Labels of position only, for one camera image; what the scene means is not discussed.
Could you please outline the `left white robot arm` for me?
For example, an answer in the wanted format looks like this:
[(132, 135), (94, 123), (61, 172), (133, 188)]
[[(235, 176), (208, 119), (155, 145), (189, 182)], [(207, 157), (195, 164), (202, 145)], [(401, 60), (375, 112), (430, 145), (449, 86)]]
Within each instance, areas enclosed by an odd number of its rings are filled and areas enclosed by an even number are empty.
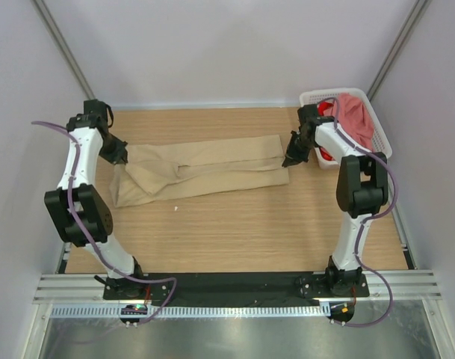
[(97, 258), (106, 277), (96, 279), (105, 287), (106, 299), (137, 299), (146, 281), (137, 260), (114, 236), (114, 220), (95, 188), (96, 165), (104, 159), (112, 165), (128, 162), (127, 143), (112, 135), (111, 107), (98, 99), (84, 101), (83, 112), (65, 126), (50, 128), (69, 139), (64, 174), (57, 188), (44, 195), (44, 203), (63, 242), (83, 248)]

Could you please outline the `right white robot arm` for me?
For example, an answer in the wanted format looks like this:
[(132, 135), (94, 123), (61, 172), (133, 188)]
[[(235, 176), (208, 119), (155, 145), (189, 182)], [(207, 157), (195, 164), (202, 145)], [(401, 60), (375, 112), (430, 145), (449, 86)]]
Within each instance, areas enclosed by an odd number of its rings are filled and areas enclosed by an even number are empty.
[(307, 162), (310, 152), (320, 147), (339, 163), (335, 196), (343, 221), (326, 267), (324, 286), (331, 295), (348, 295), (361, 284), (366, 236), (389, 199), (386, 156), (357, 144), (335, 117), (320, 115), (315, 104), (302, 106), (297, 114), (300, 125), (291, 133), (282, 166)]

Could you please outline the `beige t shirt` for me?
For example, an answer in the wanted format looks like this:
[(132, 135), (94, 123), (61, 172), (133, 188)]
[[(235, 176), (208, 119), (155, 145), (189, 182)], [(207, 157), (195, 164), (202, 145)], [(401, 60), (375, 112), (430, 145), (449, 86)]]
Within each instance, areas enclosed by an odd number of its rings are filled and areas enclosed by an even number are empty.
[(114, 168), (116, 208), (289, 183), (278, 135), (169, 145), (130, 145)]

